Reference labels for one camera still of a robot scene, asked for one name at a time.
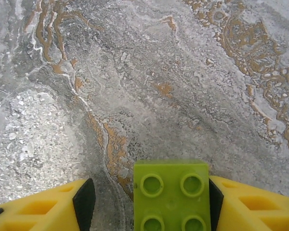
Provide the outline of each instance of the textured stone surface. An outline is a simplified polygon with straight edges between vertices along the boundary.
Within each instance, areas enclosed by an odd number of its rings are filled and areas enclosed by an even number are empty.
[[[289,0],[0,0],[0,203],[92,177],[132,230],[140,158],[289,196]]]

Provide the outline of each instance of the brown pattern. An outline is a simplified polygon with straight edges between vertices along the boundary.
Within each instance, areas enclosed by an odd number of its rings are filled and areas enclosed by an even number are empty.
[[[172,99],[172,86],[169,83],[154,84],[154,87],[163,95],[169,99]]]
[[[65,11],[65,8],[68,4],[73,2],[73,0],[38,0],[36,3],[36,8],[32,11],[31,16],[29,17],[24,31],[26,32],[28,26],[32,22],[35,14],[39,14],[39,22],[35,35],[38,41],[43,46],[43,56],[47,62],[53,68],[55,74],[64,74],[61,70],[61,64],[64,61],[68,60],[68,57],[64,49],[64,37],[60,31],[61,23],[66,19],[75,19],[78,18],[82,23],[85,23],[86,26],[90,26],[97,30],[103,30],[99,26],[92,25],[79,11]],[[61,61],[55,63],[50,54],[49,50],[51,46],[56,46],[54,43],[54,37],[58,39],[58,48],[61,52]],[[70,59],[70,63],[75,68],[77,60],[75,58]],[[87,79],[85,82],[82,82],[80,78],[75,78],[75,90],[78,90],[84,87],[85,84],[90,84],[90,81]],[[71,108],[76,104],[79,104],[80,100],[77,95],[73,98],[73,101],[69,105]],[[122,176],[122,169],[131,169],[132,163],[127,160],[126,142],[127,138],[124,136],[118,135],[114,128],[111,128],[108,123],[102,123],[97,116],[94,116],[92,113],[88,113],[87,116],[88,126],[91,127],[97,135],[97,141],[102,150],[106,150],[107,160],[106,167],[109,171],[111,177],[113,177],[120,186],[123,188],[124,192],[131,198],[132,192],[129,188],[132,178],[131,173],[128,171],[127,176]],[[104,133],[107,136],[108,143],[104,144],[105,138]]]
[[[268,36],[261,21],[248,24],[241,18],[246,6],[240,0],[183,1],[192,7],[203,26],[217,28],[215,38],[227,55],[242,73],[256,80],[256,87],[263,90],[263,97],[277,111],[276,118],[286,124],[283,136],[289,147],[289,100],[280,94],[289,95],[289,67],[280,63],[281,47]]]

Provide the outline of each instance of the lego brick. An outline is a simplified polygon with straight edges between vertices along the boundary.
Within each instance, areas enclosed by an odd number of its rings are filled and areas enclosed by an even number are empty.
[[[209,167],[199,160],[134,165],[135,231],[210,231]]]
[[[0,205],[0,231],[89,231],[92,179],[77,180]]]
[[[289,197],[221,177],[210,180],[223,194],[217,231],[289,231]]]

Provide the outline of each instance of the orange stain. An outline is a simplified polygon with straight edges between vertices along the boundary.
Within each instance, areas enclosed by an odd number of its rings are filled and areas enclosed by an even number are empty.
[[[58,64],[52,64],[53,72],[55,72],[56,74],[63,74],[63,71],[61,70],[61,63],[62,60]]]
[[[79,88],[81,88],[81,87],[82,87],[82,81],[80,80],[80,78],[76,77],[75,78],[75,89],[76,89],[76,91],[78,91]]]
[[[27,23],[25,24],[24,26],[24,31],[26,32],[27,31],[27,28],[28,26],[30,25],[30,23],[32,22],[34,16],[35,16],[35,13],[38,13],[38,12],[41,12],[42,11],[42,8],[40,7],[40,3],[41,3],[42,0],[37,0],[37,3],[36,3],[36,7],[35,9],[31,12],[31,15],[27,21]]]
[[[91,113],[88,113],[87,123],[89,127],[93,128],[93,130],[96,132],[98,144],[101,146],[101,148],[103,148],[104,145],[103,131],[99,126],[97,120]]]
[[[124,192],[133,200],[132,192],[129,190],[129,184],[132,182],[130,176],[123,178],[119,175],[122,168],[131,169],[132,163],[130,161],[123,161],[123,158],[127,159],[127,152],[125,146],[127,144],[127,138],[120,136],[111,128],[107,123],[103,123],[104,128],[108,133],[107,155],[109,162],[106,165],[111,176],[117,177],[119,184],[123,188]]]
[[[72,59],[72,60],[71,60],[72,67],[73,67],[74,69],[75,69],[76,63],[77,63],[77,60],[76,60],[76,59]]]
[[[177,30],[177,26],[175,25],[172,16],[169,16],[169,17],[165,18],[162,22],[163,23],[167,23],[168,26],[171,28],[171,30],[173,30],[173,31]]]
[[[164,96],[169,99],[172,99],[173,96],[171,95],[172,86],[169,83],[162,83],[162,84],[155,84],[154,87]]]

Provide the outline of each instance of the rust-colored vein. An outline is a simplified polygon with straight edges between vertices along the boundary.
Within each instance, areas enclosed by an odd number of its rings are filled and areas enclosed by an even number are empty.
[[[36,29],[36,35],[38,40],[40,41],[40,43],[43,45],[43,54],[45,59],[48,62],[51,62],[52,59],[50,58],[48,51],[49,51],[49,46],[50,46],[50,42],[49,41],[45,41],[45,39],[43,38],[42,32],[44,30],[44,20],[45,20],[45,16],[47,14],[48,11],[48,5],[44,3],[44,1],[41,2],[41,7],[42,7],[42,12],[39,14],[39,23]]]
[[[95,117],[90,112],[88,112],[87,123],[89,127],[91,127],[96,132],[97,142],[100,145],[100,147],[103,149],[103,146],[104,146],[103,131],[101,127],[99,126]]]
[[[63,71],[61,70],[61,64],[62,64],[62,60],[58,64],[52,64],[54,73],[63,74]]]
[[[31,14],[29,16],[29,19],[28,19],[27,23],[24,26],[24,31],[25,32],[27,31],[28,26],[31,24],[35,14],[42,11],[42,8],[40,7],[41,1],[42,0],[37,0],[35,9],[31,12]]]
[[[86,19],[79,11],[72,11],[71,12],[71,15],[74,15],[74,16],[77,16],[81,21],[83,21],[87,26],[89,27],[92,27],[94,29],[97,29],[97,30],[100,30],[100,31],[103,31],[104,28],[100,27],[100,26],[95,26],[93,24],[91,24],[89,22],[88,19]]]
[[[163,23],[167,23],[168,26],[171,28],[171,30],[176,31],[177,30],[177,26],[173,21],[173,17],[172,16],[168,16],[167,18],[165,18],[163,21]]]
[[[68,107],[70,109],[75,108],[75,106],[79,106],[81,104],[81,101],[77,95],[73,95],[70,102],[68,103]]]
[[[196,2],[192,5],[192,9],[193,11],[196,11],[196,9],[198,9],[201,6],[201,2]]]
[[[201,20],[201,19],[204,19],[205,15],[202,12],[197,12],[196,17],[197,19]]]
[[[79,88],[82,87],[82,81],[80,80],[80,78],[76,77],[75,78],[75,90],[78,91]]]
[[[154,84],[154,87],[164,96],[169,99],[172,99],[173,96],[171,95],[172,86],[169,83],[162,83],[162,84]]]
[[[247,85],[247,92],[248,92],[250,97],[254,96],[254,89],[253,89],[252,85]]]
[[[53,18],[54,18],[54,12],[52,12],[52,15],[51,15],[51,21],[49,22],[49,24],[47,25],[47,44],[48,44],[48,51],[49,51],[49,48],[50,48],[50,45],[53,41],[53,31],[52,31],[52,28],[51,28],[51,23],[53,21]]]
[[[62,59],[67,60],[66,53],[64,51],[63,37],[62,37],[61,31],[59,29],[59,25],[62,23],[62,19],[66,13],[61,11],[61,5],[60,5],[59,1],[57,1],[55,3],[53,10],[57,13],[57,17],[53,22],[53,27],[54,27],[54,30],[56,32],[57,38],[58,38],[59,49],[60,49],[61,54],[62,54]]]
[[[76,60],[76,59],[72,59],[72,60],[71,60],[72,67],[73,67],[74,69],[75,69],[76,63],[77,63],[77,60]]]
[[[108,144],[107,144],[107,155],[109,162],[106,165],[110,172],[110,175],[117,177],[119,184],[123,188],[124,192],[133,199],[132,192],[129,190],[128,185],[131,183],[131,177],[127,176],[123,178],[119,175],[119,171],[126,167],[131,168],[129,161],[124,162],[122,159],[127,158],[127,153],[125,151],[125,145],[127,143],[127,138],[125,136],[120,136],[118,133],[111,128],[107,123],[104,123],[104,128],[108,133]]]

